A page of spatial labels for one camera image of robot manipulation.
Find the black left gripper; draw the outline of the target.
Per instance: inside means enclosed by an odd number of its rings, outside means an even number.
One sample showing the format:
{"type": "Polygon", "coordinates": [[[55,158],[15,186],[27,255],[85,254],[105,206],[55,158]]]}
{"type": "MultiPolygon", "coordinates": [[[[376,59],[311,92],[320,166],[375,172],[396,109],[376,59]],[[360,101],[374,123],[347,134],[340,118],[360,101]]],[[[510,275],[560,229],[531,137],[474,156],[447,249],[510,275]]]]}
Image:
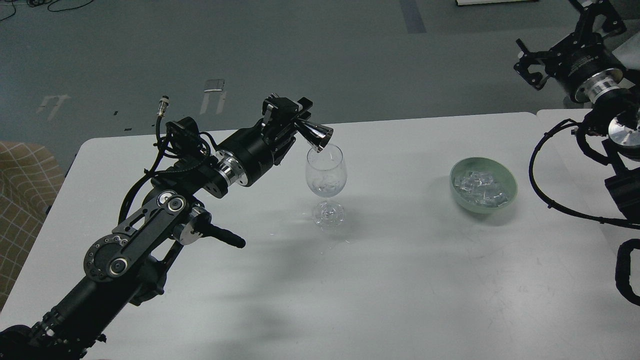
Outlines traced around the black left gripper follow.
{"type": "Polygon", "coordinates": [[[294,101],[272,93],[263,101],[262,121],[236,130],[218,145],[217,152],[235,159],[243,171],[236,183],[251,187],[281,164],[296,141],[294,120],[308,121],[313,104],[306,97],[294,101]]]}

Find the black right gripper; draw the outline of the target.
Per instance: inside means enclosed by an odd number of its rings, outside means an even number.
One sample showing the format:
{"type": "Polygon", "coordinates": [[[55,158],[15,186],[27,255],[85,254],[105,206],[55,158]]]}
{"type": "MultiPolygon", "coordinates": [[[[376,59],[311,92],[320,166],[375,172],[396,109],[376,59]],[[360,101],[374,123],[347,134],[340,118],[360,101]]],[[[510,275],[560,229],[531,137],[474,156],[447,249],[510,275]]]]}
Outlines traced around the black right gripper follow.
{"type": "Polygon", "coordinates": [[[579,13],[574,31],[550,50],[530,51],[518,38],[520,53],[514,71],[533,89],[540,91],[549,77],[555,79],[570,100],[595,104],[606,92],[619,89],[627,71],[622,62],[606,48],[604,41],[627,31],[620,14],[610,0],[571,0],[579,13]],[[530,71],[533,66],[546,69],[530,71]]]}

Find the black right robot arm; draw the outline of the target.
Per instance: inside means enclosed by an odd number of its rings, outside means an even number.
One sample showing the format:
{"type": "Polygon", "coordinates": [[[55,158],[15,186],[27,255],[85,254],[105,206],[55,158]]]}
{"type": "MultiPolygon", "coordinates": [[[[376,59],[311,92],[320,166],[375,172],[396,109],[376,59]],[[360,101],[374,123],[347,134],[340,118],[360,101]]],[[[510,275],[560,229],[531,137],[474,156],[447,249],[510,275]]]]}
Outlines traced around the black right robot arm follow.
{"type": "Polygon", "coordinates": [[[521,39],[514,70],[540,91],[554,79],[575,104],[589,103],[591,110],[582,121],[560,121],[538,141],[528,164],[530,185],[548,208],[572,217],[638,230],[640,209],[639,169],[630,169],[623,159],[639,161],[639,75],[606,48],[605,39],[624,34],[627,28],[609,0],[572,0],[579,13],[573,32],[548,50],[532,51],[521,39]],[[583,155],[602,166],[611,166],[614,175],[605,187],[622,218],[607,218],[579,212],[545,194],[535,180],[538,153],[554,135],[571,129],[583,155]]]}

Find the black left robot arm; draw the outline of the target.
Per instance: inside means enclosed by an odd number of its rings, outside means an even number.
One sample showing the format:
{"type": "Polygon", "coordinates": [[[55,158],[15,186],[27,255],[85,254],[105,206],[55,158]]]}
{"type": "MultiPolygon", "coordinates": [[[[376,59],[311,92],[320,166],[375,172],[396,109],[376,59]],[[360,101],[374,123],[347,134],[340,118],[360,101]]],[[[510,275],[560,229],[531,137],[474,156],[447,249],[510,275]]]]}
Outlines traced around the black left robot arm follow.
{"type": "Polygon", "coordinates": [[[34,326],[1,333],[3,360],[80,360],[128,304],[141,305],[164,292],[167,274],[183,247],[213,238],[235,248],[246,241],[213,224],[195,197],[205,190],[226,196],[237,183],[252,186],[281,164],[297,134],[314,151],[329,143],[333,129],[312,123],[313,102],[270,94],[262,117],[221,143],[185,117],[156,132],[157,156],[126,194],[118,225],[86,251],[82,280],[34,326]]]}

